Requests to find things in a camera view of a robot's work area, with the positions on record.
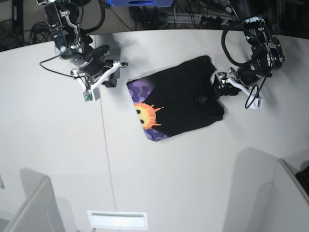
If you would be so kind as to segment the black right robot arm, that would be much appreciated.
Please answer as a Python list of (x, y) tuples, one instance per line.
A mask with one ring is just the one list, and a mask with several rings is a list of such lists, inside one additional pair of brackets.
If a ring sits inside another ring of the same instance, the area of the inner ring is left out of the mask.
[(106, 59), (110, 47), (101, 45), (93, 48), (90, 33), (99, 29), (105, 20), (105, 1), (98, 2), (100, 20), (90, 29), (82, 29), (84, 17), (83, 0), (42, 0), (51, 38), (55, 43), (55, 57), (69, 60), (75, 69), (68, 77), (81, 81), (86, 90), (96, 84), (116, 87), (114, 73), (127, 63)]

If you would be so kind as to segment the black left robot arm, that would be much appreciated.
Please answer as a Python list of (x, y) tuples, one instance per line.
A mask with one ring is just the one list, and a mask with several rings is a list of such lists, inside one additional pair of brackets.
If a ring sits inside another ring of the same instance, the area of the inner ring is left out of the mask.
[[(268, 19), (271, 3), (268, 0), (220, 0), (219, 6), (234, 17), (224, 28), (221, 46), (227, 59), (237, 67), (223, 74), (217, 74), (211, 87), (211, 96), (235, 96), (247, 93), (254, 100), (260, 97), (263, 84), (272, 71), (279, 69), (285, 62), (282, 46), (272, 32)], [(246, 62), (235, 61), (226, 46), (228, 32), (241, 29), (251, 47), (251, 58)]]

